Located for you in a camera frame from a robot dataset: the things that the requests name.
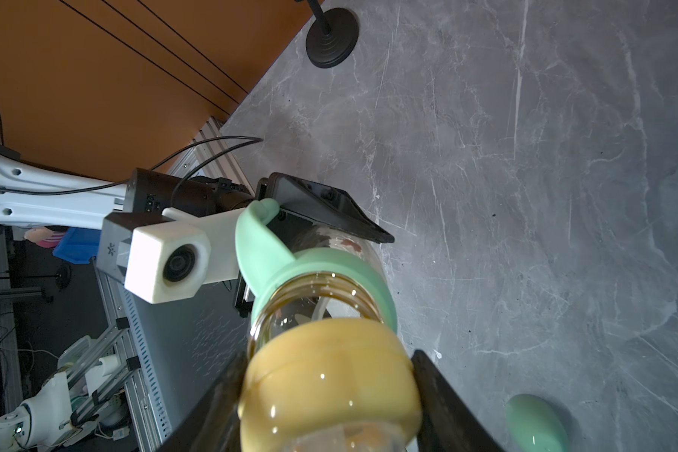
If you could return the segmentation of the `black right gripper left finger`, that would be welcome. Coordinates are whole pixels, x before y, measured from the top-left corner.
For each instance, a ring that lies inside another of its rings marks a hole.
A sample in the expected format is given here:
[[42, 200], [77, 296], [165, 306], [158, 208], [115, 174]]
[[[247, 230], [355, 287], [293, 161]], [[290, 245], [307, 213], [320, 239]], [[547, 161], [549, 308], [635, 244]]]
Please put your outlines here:
[[157, 451], [240, 451], [238, 403], [248, 362], [244, 351], [237, 352]]

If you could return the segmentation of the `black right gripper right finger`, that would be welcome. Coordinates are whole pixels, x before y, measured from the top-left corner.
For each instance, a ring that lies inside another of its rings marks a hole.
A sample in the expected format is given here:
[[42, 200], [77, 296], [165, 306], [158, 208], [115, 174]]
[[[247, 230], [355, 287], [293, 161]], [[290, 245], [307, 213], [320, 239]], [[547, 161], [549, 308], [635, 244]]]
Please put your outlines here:
[[423, 350], [412, 354], [422, 406], [419, 451], [503, 451]]

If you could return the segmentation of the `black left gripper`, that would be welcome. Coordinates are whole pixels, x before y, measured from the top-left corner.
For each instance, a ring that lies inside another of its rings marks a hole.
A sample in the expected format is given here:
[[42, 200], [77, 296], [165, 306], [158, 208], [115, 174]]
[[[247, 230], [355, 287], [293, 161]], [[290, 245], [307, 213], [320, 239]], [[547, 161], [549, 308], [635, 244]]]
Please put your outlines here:
[[[278, 203], [285, 217], [326, 225], [378, 244], [395, 242], [393, 235], [372, 221], [340, 188], [273, 173], [267, 177], [267, 197]], [[175, 176], [137, 169], [128, 184], [125, 212], [157, 215], [166, 208], [177, 208], [195, 217], [206, 217], [244, 210], [253, 200], [248, 188], [226, 178], [199, 176], [182, 182]]]

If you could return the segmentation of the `green dome bottle cap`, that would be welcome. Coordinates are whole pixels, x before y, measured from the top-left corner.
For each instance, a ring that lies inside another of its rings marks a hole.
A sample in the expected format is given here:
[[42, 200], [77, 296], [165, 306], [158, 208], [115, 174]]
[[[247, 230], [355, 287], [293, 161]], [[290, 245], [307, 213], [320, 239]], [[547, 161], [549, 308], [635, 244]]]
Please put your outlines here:
[[556, 411], [535, 395], [516, 395], [506, 405], [506, 422], [523, 451], [567, 452], [567, 431]]

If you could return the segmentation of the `clear printed baby bottle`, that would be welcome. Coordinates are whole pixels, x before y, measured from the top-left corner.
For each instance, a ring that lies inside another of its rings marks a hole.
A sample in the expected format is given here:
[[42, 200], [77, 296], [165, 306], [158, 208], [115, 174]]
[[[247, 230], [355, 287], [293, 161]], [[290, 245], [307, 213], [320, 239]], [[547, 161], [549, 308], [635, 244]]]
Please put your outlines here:
[[397, 331], [397, 308], [376, 246], [329, 226], [313, 226], [282, 248], [290, 257], [254, 301], [248, 355], [310, 322], [365, 318]]

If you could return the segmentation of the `yellow bottle nipple collar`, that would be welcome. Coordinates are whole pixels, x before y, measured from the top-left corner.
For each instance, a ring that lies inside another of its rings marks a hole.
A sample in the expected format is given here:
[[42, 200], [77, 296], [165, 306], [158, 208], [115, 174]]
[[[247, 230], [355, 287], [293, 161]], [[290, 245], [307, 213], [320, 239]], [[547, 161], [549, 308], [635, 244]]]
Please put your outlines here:
[[343, 428], [347, 448], [399, 447], [422, 423], [414, 368], [387, 326], [365, 318], [305, 323], [250, 359], [238, 406], [245, 451], [281, 451]]

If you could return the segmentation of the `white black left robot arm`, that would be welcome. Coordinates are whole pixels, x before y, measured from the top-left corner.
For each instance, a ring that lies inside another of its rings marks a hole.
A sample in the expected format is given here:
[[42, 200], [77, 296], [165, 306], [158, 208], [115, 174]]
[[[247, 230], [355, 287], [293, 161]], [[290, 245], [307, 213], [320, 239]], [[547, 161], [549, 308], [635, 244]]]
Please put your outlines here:
[[98, 231], [101, 269], [152, 304], [236, 280], [252, 293], [242, 312], [256, 323], [304, 299], [315, 318], [337, 301], [387, 326], [397, 321], [374, 252], [393, 237], [346, 191], [288, 174], [257, 190], [154, 169], [107, 184], [32, 167], [0, 146], [0, 223]]

